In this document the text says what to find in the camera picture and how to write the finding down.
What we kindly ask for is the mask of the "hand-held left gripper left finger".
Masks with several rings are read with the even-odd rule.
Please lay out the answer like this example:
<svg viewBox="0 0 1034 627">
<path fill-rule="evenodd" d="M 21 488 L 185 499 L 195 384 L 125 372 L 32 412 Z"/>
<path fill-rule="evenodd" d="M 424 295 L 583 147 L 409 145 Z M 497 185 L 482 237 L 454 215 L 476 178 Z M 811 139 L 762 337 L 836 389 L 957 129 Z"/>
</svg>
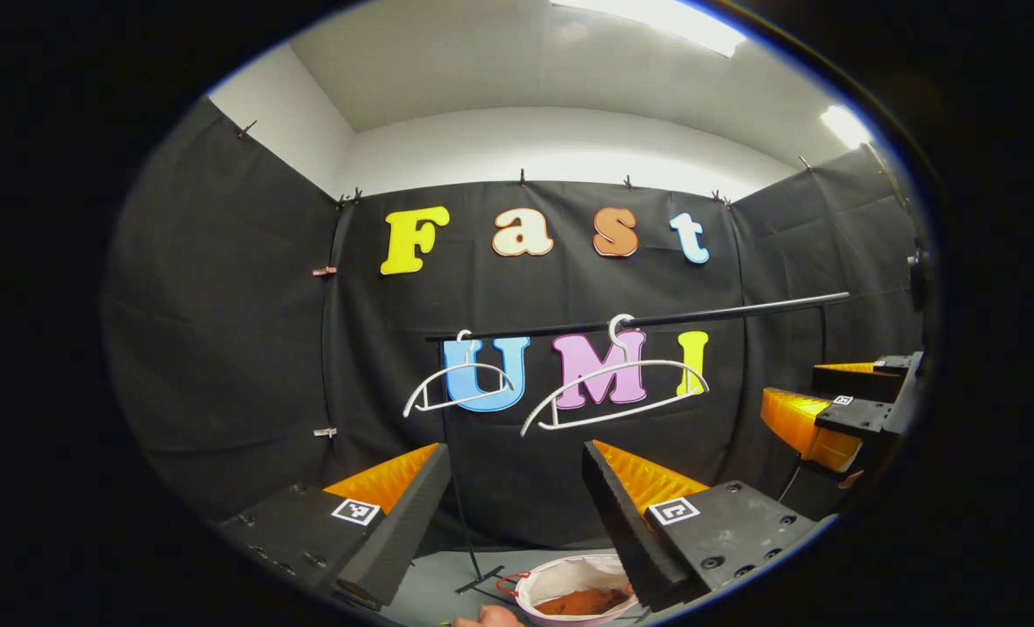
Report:
<svg viewBox="0 0 1034 627">
<path fill-rule="evenodd" d="M 294 484 L 217 524 L 223 539 L 321 599 L 389 606 L 450 484 L 432 443 L 329 487 Z"/>
</svg>

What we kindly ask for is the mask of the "pink white laundry hamper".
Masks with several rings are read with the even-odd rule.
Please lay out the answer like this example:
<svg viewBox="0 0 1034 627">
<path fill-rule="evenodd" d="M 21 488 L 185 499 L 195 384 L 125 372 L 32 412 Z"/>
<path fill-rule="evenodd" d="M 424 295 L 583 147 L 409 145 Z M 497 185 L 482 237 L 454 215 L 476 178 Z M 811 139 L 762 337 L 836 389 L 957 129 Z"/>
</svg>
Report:
<svg viewBox="0 0 1034 627">
<path fill-rule="evenodd" d="M 542 563 L 530 570 L 505 576 L 497 591 L 514 600 L 534 627 L 598 627 L 612 622 L 639 604 L 639 596 L 625 573 L 624 561 L 615 553 L 585 553 Z M 632 596 L 611 614 L 599 616 L 546 616 L 534 610 L 538 603 L 584 589 L 624 589 Z"/>
</svg>

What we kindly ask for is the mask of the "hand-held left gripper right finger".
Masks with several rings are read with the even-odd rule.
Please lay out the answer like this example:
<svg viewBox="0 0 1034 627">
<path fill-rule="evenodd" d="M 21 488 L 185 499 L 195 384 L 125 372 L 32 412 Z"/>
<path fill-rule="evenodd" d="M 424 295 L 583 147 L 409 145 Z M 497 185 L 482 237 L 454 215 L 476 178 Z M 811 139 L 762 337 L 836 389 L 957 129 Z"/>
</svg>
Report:
<svg viewBox="0 0 1034 627">
<path fill-rule="evenodd" d="M 639 602 L 663 611 L 762 574 L 820 530 L 813 517 L 731 481 L 704 487 L 588 441 L 581 474 Z"/>
</svg>

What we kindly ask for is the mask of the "row of black cloth clips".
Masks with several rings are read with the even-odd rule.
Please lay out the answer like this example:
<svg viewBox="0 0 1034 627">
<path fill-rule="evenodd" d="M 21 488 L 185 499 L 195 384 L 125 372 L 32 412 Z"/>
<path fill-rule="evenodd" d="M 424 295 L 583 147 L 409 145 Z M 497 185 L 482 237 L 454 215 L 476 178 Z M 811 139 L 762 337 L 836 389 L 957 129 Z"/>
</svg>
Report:
<svg viewBox="0 0 1034 627">
<path fill-rule="evenodd" d="M 708 132 L 602 111 L 497 110 L 410 120 L 365 132 L 253 137 L 330 196 L 375 196 L 478 182 L 585 182 L 737 201 L 793 174 Z"/>
</svg>

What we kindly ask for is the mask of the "black backdrop cloth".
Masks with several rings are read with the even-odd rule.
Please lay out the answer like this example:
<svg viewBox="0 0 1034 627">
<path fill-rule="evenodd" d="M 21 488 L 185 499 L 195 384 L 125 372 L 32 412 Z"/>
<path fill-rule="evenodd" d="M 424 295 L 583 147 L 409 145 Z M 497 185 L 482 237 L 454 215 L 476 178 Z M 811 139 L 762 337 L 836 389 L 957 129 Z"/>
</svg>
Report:
<svg viewBox="0 0 1034 627">
<path fill-rule="evenodd" d="M 711 392 L 568 431 L 524 418 L 605 330 L 528 339 L 524 396 L 448 408 L 474 543 L 607 545 L 581 480 L 591 438 L 704 483 L 781 492 L 795 453 L 763 388 L 807 390 L 816 362 L 922 349 L 911 227 L 864 150 L 731 207 L 585 182 L 485 182 L 332 199 L 201 99 L 155 151 L 116 227 L 102 298 L 114 387 L 146 456 L 207 519 L 294 482 L 330 484 L 442 440 L 402 416 L 440 369 L 433 334 L 605 324 L 851 294 L 816 310 L 644 326 L 644 360 L 694 361 Z M 314 277 L 314 267 L 338 267 Z M 314 429 L 337 428 L 334 438 Z"/>
</svg>

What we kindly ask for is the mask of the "black clothes rack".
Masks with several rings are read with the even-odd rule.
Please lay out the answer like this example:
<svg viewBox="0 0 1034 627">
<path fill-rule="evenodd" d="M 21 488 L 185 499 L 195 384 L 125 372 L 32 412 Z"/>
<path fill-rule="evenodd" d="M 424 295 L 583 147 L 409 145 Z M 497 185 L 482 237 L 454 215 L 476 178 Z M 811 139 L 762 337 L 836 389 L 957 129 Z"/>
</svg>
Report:
<svg viewBox="0 0 1034 627">
<path fill-rule="evenodd" d="M 829 293 L 823 294 L 823 296 L 805 297 L 795 300 L 783 300 L 773 301 L 768 303 L 759 303 L 759 305 L 740 306 L 736 308 L 724 308 L 716 310 L 705 310 L 705 311 L 692 311 L 691 314 L 674 314 L 673 316 L 649 316 L 644 318 L 636 318 L 634 322 L 627 322 L 625 327 L 644 327 L 644 326 L 671 326 L 671 325 L 681 325 L 681 324 L 696 324 L 696 322 L 712 322 L 719 320 L 727 319 L 746 319 L 757 316 L 771 316 L 771 314 L 791 314 L 791 311 L 800 311 L 808 309 L 818 310 L 819 314 L 823 314 L 824 308 L 827 305 L 834 305 L 834 303 L 841 303 L 848 301 L 850 298 L 850 293 L 843 291 L 843 293 Z M 605 324 L 571 324 L 555 327 L 536 327 L 521 330 L 514 330 L 514 332 L 484 332 L 481 334 L 474 334 L 472 330 L 469 338 L 470 339 L 506 339 L 510 337 L 542 337 L 549 336 L 549 334 L 561 334 L 564 332 L 580 332 L 580 333 L 591 333 L 597 332 L 599 329 L 604 329 L 608 322 Z M 456 339 L 455 334 L 433 334 L 426 338 L 428 342 L 436 344 L 437 360 L 438 365 L 440 365 L 440 350 L 443 344 L 446 341 L 451 341 Z M 448 425 L 448 409 L 438 410 L 440 413 L 440 425 L 443 432 L 443 441 L 445 444 L 449 443 L 449 425 Z"/>
</svg>

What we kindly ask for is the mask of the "black tripod stand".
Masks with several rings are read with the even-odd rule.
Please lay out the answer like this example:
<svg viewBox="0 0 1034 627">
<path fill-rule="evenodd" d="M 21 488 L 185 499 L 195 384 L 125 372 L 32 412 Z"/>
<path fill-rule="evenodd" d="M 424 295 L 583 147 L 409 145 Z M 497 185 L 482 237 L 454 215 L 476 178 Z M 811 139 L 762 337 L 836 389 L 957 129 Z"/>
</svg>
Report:
<svg viewBox="0 0 1034 627">
<path fill-rule="evenodd" d="M 932 301 L 935 300 L 934 288 L 931 285 L 934 253 L 930 237 L 927 204 L 917 186 L 916 179 L 894 148 L 879 140 L 871 140 L 864 144 L 864 151 L 878 166 L 892 198 L 895 198 L 911 227 L 911 243 L 906 257 L 909 297 L 912 311 L 917 314 L 920 321 L 920 345 L 923 349 L 927 349 L 932 346 L 937 322 L 937 317 L 931 312 Z"/>
</svg>

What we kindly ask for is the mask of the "white plastic hanger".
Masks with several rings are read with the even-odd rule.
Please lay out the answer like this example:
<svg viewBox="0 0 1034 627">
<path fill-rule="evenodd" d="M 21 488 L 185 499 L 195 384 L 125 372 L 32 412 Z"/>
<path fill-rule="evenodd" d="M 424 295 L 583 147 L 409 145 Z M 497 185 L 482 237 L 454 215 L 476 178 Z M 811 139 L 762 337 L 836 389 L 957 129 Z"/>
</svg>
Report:
<svg viewBox="0 0 1034 627">
<path fill-rule="evenodd" d="M 559 388 L 542 398 L 525 417 L 519 429 L 520 437 L 525 437 L 534 426 L 544 431 L 585 428 L 651 413 L 656 409 L 667 408 L 672 404 L 687 401 L 689 398 L 711 392 L 709 382 L 694 361 L 644 360 L 641 349 L 645 344 L 645 334 L 624 330 L 627 322 L 635 320 L 636 318 L 630 314 L 617 314 L 609 320 L 605 326 L 605 333 L 612 345 L 608 356 L 603 360 L 597 358 L 594 368 L 573 367 L 565 370 Z M 680 374 L 679 385 L 673 389 L 671 396 L 649 401 L 643 376 L 646 368 L 671 369 Z M 562 410 L 584 408 L 588 401 L 594 404 L 610 401 L 620 409 L 579 420 L 561 420 Z"/>
<path fill-rule="evenodd" d="M 417 385 L 402 408 L 402 416 L 446 408 L 493 413 L 521 400 L 527 386 L 524 350 L 528 339 L 493 339 L 493 348 L 501 354 L 498 367 L 477 360 L 483 342 L 470 339 L 469 334 L 461 330 L 456 339 L 443 344 L 442 368 Z"/>
</svg>

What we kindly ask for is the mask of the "orange corduroy jacket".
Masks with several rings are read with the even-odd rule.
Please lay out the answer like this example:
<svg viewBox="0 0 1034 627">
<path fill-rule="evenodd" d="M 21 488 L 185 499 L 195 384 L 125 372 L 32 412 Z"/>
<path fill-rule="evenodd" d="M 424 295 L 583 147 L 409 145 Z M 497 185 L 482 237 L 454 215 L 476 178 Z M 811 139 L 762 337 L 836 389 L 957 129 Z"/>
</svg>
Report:
<svg viewBox="0 0 1034 627">
<path fill-rule="evenodd" d="M 631 601 L 632 596 L 624 589 L 584 589 L 538 603 L 534 610 L 546 616 L 599 616 L 611 614 L 621 604 Z"/>
</svg>

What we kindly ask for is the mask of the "ceiling light panel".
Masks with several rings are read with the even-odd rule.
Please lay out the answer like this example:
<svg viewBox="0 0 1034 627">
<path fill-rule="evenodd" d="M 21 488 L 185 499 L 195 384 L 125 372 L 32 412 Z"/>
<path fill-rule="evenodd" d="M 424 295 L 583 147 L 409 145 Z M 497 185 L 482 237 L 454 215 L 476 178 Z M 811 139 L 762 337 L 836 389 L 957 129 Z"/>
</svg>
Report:
<svg viewBox="0 0 1034 627">
<path fill-rule="evenodd" d="M 844 106 L 829 106 L 820 120 L 848 148 L 859 148 L 874 140 L 862 120 Z"/>
<path fill-rule="evenodd" d="M 548 0 L 549 4 L 604 13 L 669 33 L 689 43 L 732 58 L 744 33 L 687 0 Z"/>
</svg>

